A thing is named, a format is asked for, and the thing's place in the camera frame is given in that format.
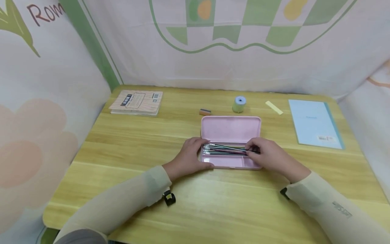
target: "fabric wall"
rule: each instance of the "fabric wall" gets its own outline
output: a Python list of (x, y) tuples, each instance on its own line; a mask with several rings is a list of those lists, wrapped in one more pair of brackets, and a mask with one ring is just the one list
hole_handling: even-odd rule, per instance
[(390, 202), (390, 60), (339, 105)]
[(112, 85), (340, 98), (390, 55), (388, 0), (62, 2)]
[(55, 0), (0, 0), (0, 54), (0, 243), (31, 244), (110, 89)]

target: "eraser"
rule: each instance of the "eraser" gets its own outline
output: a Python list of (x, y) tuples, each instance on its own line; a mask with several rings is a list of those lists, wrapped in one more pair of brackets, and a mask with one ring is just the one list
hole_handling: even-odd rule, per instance
[(200, 109), (200, 110), (199, 110), (199, 114), (200, 114), (200, 115), (204, 115), (204, 116), (211, 115), (211, 110)]

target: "yellow sticky note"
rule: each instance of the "yellow sticky note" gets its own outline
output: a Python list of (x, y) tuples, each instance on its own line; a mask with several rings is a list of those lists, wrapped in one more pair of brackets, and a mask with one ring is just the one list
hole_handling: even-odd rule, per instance
[(283, 114), (283, 111), (281, 111), (278, 107), (276, 107), (273, 103), (270, 101), (266, 101), (266, 104), (273, 109), (275, 112), (277, 112), (279, 115)]

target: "book cover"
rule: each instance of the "book cover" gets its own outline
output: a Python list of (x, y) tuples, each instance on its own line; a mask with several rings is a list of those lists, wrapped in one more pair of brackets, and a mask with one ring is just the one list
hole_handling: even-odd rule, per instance
[(162, 91), (123, 90), (109, 109), (113, 114), (156, 115), (162, 96)]
[(344, 149), (344, 143), (328, 104), (289, 100), (298, 143)]

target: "light blue notebook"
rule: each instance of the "light blue notebook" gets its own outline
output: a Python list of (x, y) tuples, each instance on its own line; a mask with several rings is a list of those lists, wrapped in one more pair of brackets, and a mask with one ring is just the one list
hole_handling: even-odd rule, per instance
[(328, 104), (289, 100), (299, 144), (344, 149)]

